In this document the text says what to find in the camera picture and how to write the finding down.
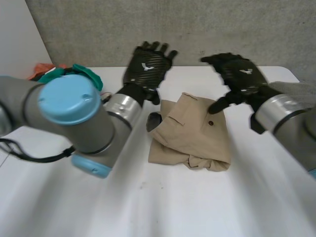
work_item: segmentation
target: light blue end cap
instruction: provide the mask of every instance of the light blue end cap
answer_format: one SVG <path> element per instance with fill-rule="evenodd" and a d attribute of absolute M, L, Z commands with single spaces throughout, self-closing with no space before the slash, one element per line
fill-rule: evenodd
<path fill-rule="evenodd" d="M 98 111 L 101 98 L 92 82 L 81 75 L 65 75 L 46 84 L 38 97 L 42 115 L 60 125 L 87 121 Z"/>
<path fill-rule="evenodd" d="M 73 155 L 73 157 L 71 158 L 71 162 L 74 166 L 78 167 L 79 169 L 82 169 L 83 171 L 98 176 L 100 178 L 105 179 L 110 171 L 112 170 L 112 168 L 97 163 L 93 160 L 84 158 L 80 155 Z"/>
<path fill-rule="evenodd" d="M 316 169 L 309 171 L 309 173 L 314 177 L 314 179 L 316 179 Z"/>

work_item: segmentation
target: concrete wall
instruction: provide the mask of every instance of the concrete wall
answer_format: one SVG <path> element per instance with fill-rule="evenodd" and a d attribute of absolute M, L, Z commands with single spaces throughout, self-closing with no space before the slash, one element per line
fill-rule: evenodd
<path fill-rule="evenodd" d="M 143 40 L 180 51 L 175 65 L 234 52 L 316 76 L 313 0 L 26 0 L 54 63 L 125 66 Z"/>

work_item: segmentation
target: orange cloth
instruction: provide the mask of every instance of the orange cloth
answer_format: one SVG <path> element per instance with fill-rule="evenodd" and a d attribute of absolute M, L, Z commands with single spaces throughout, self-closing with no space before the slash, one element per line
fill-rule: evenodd
<path fill-rule="evenodd" d="M 55 68 L 56 66 L 52 63 L 37 63 L 34 67 L 34 73 L 28 77 L 28 80 L 32 80 L 33 78 L 39 76 L 39 75 L 44 75 L 46 72 L 51 70 L 52 68 Z M 67 68 L 66 64 L 59 64 L 59 68 Z"/>

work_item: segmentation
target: khaki pants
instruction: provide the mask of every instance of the khaki pants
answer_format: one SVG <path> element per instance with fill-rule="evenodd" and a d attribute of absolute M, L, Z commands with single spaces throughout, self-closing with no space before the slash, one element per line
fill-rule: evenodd
<path fill-rule="evenodd" d="M 212 103 L 213 100 L 187 93 L 182 93 L 177 103 L 162 100 L 162 122 L 149 132 L 154 139 L 148 161 L 227 170 L 231 152 L 225 116 L 223 112 L 209 114 L 207 109 Z"/>

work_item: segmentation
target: white table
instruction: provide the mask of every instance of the white table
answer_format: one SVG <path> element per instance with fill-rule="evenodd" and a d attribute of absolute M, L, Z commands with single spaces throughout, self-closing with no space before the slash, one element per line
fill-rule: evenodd
<path fill-rule="evenodd" d="M 262 67 L 269 81 L 297 82 L 282 67 Z M 116 92 L 124 68 L 92 68 Z M 210 67 L 174 67 L 162 99 L 182 92 L 217 99 L 227 89 Z M 9 157 L 0 168 L 1 237 L 311 237 L 316 182 L 268 133 L 249 128 L 247 105 L 225 110 L 234 157 L 227 172 L 147 162 L 151 138 L 142 116 L 106 179 L 65 158 L 36 164 Z M 37 157 L 59 153 L 66 139 L 20 128 L 8 135 Z"/>

